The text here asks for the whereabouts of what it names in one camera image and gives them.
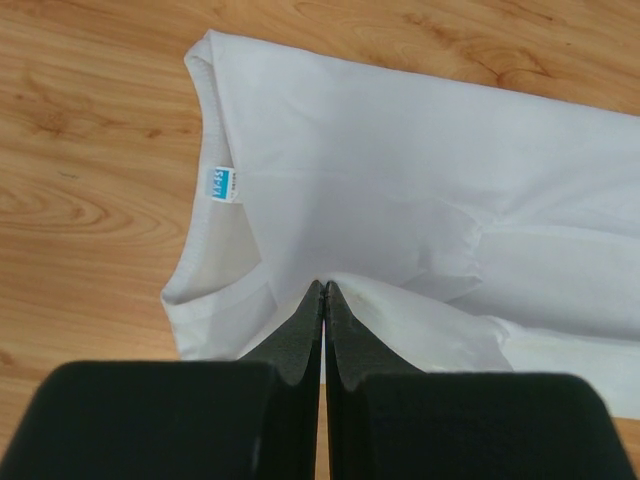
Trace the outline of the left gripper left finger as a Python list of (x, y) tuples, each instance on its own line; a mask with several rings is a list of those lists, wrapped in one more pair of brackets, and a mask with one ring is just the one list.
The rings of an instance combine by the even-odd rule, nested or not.
[(78, 361), (37, 389), (5, 479), (311, 479), (321, 286), (234, 361)]

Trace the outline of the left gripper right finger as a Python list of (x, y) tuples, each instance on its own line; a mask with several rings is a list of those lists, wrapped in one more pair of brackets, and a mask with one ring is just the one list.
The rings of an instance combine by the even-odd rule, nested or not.
[(606, 407), (566, 374), (425, 373), (325, 293), (335, 479), (631, 479)]

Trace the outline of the white t-shirt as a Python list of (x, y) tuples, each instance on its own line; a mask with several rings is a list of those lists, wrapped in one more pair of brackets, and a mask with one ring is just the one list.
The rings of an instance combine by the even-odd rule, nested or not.
[(191, 224), (162, 302), (236, 359), (333, 281), (409, 363), (559, 372), (639, 415), (639, 120), (208, 32)]

